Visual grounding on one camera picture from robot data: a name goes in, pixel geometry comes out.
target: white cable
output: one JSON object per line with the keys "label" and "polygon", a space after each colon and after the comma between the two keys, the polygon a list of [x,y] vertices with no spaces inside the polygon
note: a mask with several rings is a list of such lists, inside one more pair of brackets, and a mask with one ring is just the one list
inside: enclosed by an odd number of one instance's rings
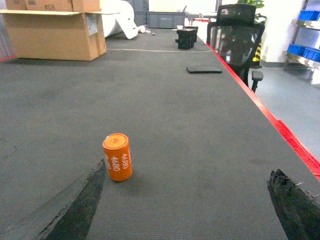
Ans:
{"label": "white cable", "polygon": [[160,53],[209,53],[209,52],[212,52],[212,50],[207,50],[207,51],[166,51],[166,50],[145,50],[145,49],[126,49],[126,48],[107,48],[107,50],[160,52]]}

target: black phone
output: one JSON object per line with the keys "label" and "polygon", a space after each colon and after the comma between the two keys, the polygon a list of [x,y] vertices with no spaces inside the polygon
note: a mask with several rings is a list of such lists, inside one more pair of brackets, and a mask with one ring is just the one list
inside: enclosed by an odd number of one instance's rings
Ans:
{"label": "black phone", "polygon": [[190,74],[220,74],[222,70],[217,66],[187,66]]}

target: floor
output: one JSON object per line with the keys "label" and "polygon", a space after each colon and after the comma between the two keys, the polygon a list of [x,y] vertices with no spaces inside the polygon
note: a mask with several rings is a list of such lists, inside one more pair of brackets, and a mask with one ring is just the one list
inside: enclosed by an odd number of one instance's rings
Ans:
{"label": "floor", "polygon": [[[207,23],[194,21],[193,26],[199,26],[198,36],[206,42]],[[263,67],[259,71],[264,78],[256,95],[320,160],[320,70],[313,77],[310,69]]]}

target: orange cylindrical battery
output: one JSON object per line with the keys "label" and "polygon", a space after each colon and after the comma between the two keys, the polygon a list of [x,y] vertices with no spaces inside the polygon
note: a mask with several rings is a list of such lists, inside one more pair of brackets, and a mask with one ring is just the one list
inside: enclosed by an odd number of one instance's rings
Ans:
{"label": "orange cylindrical battery", "polygon": [[130,178],[132,165],[129,138],[122,133],[113,133],[106,137],[102,146],[110,178],[117,182]]}

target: red table edge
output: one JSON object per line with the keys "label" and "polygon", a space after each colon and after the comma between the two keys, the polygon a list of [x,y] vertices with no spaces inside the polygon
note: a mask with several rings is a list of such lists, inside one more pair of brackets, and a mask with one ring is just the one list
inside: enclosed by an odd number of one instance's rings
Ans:
{"label": "red table edge", "polygon": [[216,51],[208,43],[206,45],[214,52],[217,58],[232,75],[234,80],[240,85],[240,87],[251,98],[254,104],[260,109],[260,111],[265,115],[265,117],[270,121],[270,123],[275,127],[275,129],[281,134],[281,136],[287,141],[287,143],[292,147],[296,154],[301,158],[304,164],[320,181],[320,162],[317,160],[317,158],[304,146],[304,144],[298,139],[296,135],[294,135],[294,133],[285,125],[283,121],[276,119],[276,117],[262,103],[262,101],[257,97],[257,95],[249,87],[245,85],[245,83],[219,56],[219,54],[217,54]]}
{"label": "red table edge", "polygon": [[15,57],[16,57],[16,55],[8,56],[8,57],[5,57],[5,58],[0,59],[0,62],[2,62],[2,61],[4,61],[4,60],[8,60],[8,59],[13,59],[13,58],[15,58]]}

